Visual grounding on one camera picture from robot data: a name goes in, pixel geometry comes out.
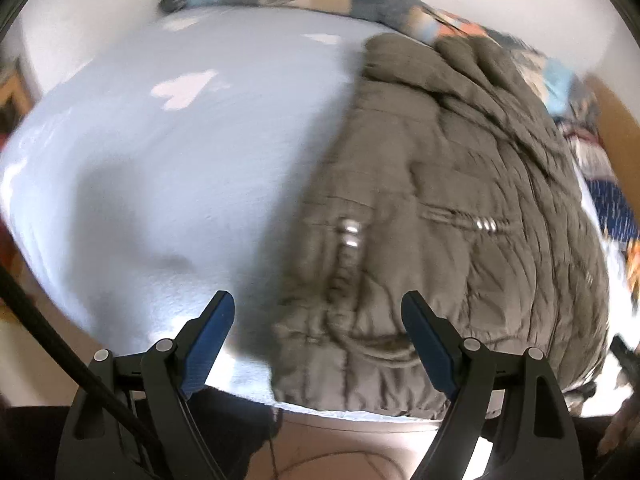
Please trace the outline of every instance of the floor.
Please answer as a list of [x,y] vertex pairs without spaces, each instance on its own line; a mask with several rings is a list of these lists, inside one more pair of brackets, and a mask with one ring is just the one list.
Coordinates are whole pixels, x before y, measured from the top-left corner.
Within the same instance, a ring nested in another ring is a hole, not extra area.
[[[352,422],[287,413],[273,441],[279,480],[404,480],[436,431],[430,423]],[[477,478],[491,452],[480,439],[464,480]],[[273,480],[269,443],[251,461],[246,480]]]

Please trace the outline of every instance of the black fabric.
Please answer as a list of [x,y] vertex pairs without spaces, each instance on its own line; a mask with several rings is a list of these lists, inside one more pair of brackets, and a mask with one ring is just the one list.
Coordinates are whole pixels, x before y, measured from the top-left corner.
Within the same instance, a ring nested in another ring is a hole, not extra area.
[[[188,402],[207,447],[228,480],[243,479],[251,456],[278,425],[269,406],[213,388]],[[68,406],[0,409],[0,479],[54,480]]]
[[[481,436],[494,442],[500,418],[487,420]],[[627,442],[607,456],[599,457],[598,443],[611,423],[611,416],[573,417],[580,445],[584,480],[637,480],[640,478],[640,442]]]

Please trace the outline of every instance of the white wall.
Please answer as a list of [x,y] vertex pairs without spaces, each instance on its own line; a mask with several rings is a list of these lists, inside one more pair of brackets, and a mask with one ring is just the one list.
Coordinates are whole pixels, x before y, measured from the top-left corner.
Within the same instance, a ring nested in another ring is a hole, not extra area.
[[[158,17],[159,0],[30,0],[15,28],[36,95]],[[424,0],[597,72],[640,118],[640,49],[608,0]]]

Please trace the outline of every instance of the wooden furniture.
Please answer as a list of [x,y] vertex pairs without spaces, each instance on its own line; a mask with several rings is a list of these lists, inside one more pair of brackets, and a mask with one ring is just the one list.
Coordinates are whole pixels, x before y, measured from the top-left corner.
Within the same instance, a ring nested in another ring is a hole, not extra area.
[[[0,149],[11,135],[11,131],[32,108],[33,101],[24,85],[17,63],[0,66]],[[0,264],[16,278],[24,265],[14,240],[3,223],[0,223]],[[17,322],[1,301],[0,320]]]
[[590,75],[587,85],[596,94],[600,115],[598,134],[616,173],[620,189],[640,221],[640,124],[600,79]]

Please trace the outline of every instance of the bolt head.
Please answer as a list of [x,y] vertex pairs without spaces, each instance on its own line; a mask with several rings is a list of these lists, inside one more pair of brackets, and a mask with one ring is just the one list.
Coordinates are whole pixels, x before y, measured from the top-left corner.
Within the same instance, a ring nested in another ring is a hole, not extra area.
[[467,337],[463,342],[464,347],[470,352],[477,352],[480,349],[480,342],[478,339]]
[[156,343],[156,350],[159,352],[167,352],[174,346],[174,342],[170,339],[161,339]]
[[529,348],[529,357],[531,357],[532,359],[535,359],[536,361],[540,361],[540,359],[542,359],[545,355],[542,353],[542,350],[540,348],[536,348],[535,346],[533,346],[532,348]]
[[98,350],[94,354],[94,360],[96,360],[98,362],[104,361],[107,357],[109,357],[109,351],[105,350],[104,348],[102,350]]

